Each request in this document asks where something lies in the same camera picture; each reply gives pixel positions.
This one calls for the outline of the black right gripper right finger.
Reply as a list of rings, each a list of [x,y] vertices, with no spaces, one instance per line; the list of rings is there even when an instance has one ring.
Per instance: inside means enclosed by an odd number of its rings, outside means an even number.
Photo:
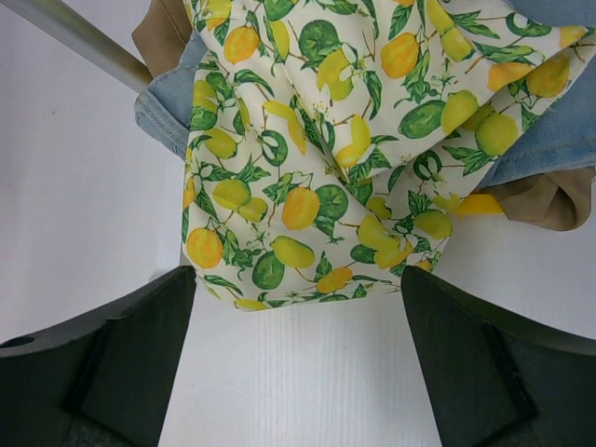
[[[444,446],[592,446],[595,342],[408,266],[402,299]]]

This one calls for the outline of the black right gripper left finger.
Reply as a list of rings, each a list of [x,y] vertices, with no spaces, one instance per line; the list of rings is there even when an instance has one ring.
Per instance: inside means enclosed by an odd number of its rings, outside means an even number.
[[[4,446],[156,446],[196,293],[179,266],[1,344]]]

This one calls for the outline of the khaki tan skirt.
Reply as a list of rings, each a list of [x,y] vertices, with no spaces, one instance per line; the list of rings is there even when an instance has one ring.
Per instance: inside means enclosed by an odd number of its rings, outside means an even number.
[[[592,167],[535,174],[508,183],[483,187],[511,221],[555,231],[570,231],[588,218],[592,205]]]

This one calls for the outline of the light blue denim skirt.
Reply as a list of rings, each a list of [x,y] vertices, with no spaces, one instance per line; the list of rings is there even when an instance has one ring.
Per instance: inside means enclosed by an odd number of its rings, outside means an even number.
[[[195,71],[207,48],[193,34],[180,1],[152,2],[132,39],[154,78],[134,104],[136,122],[183,157]],[[570,90],[490,168],[481,186],[594,164],[595,63],[590,61]]]

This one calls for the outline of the lemon print skirt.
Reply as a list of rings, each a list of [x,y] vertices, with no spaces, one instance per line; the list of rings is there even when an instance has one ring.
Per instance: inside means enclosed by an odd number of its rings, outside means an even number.
[[[595,54],[502,1],[188,1],[184,254],[244,311],[400,290]]]

